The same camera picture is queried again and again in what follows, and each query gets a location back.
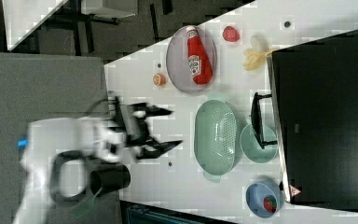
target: mint green bowl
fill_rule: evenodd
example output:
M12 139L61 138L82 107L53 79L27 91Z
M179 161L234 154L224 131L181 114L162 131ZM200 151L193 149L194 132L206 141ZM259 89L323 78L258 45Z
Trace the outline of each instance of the mint green bowl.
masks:
M194 152L199 165L209 175L229 172L241 158L241 122L232 108L223 100L209 100L197 112Z
M277 139L275 132L273 132L269 126L263 125L263 130L264 139L266 141L274 141ZM265 146L264 149L261 148L261 146L255 139L255 133L251 124L249 124L242 130L240 141L243 153L251 161L265 163L277 157L278 145L269 145Z

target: blue bowl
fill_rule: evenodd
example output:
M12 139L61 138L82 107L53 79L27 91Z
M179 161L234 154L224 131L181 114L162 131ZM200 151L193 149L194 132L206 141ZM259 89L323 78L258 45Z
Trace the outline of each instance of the blue bowl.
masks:
M276 201L275 212L264 207L264 199L268 196ZM246 190L246 202L251 211L258 217L272 217L283 206L283 197L278 185L270 180L265 180L251 185Z

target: oval green basket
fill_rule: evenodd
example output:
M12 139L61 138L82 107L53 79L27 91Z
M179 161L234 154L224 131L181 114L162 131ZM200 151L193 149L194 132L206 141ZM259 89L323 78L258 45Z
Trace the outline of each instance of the oval green basket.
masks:
M229 172L241 158L241 120L232 108L222 100L209 100L197 112L194 152L209 175Z

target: red logo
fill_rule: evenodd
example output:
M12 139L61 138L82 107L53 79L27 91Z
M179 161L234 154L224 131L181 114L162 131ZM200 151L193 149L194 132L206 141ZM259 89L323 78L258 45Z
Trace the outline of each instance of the red logo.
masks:
M296 197L297 194L301 193L301 190L296 189L295 187L289 185L290 187L290 194L292 195L292 197Z

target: ketchup label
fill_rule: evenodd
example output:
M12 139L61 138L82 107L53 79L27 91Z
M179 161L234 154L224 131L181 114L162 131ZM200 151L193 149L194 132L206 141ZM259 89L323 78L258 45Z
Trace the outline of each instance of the ketchup label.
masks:
M189 32L187 32L187 38L193 38L194 36L199 35L199 33L197 32L197 30L191 30Z
M192 77L196 77L201 74L201 60L198 55L191 55L188 57L188 64L190 65Z

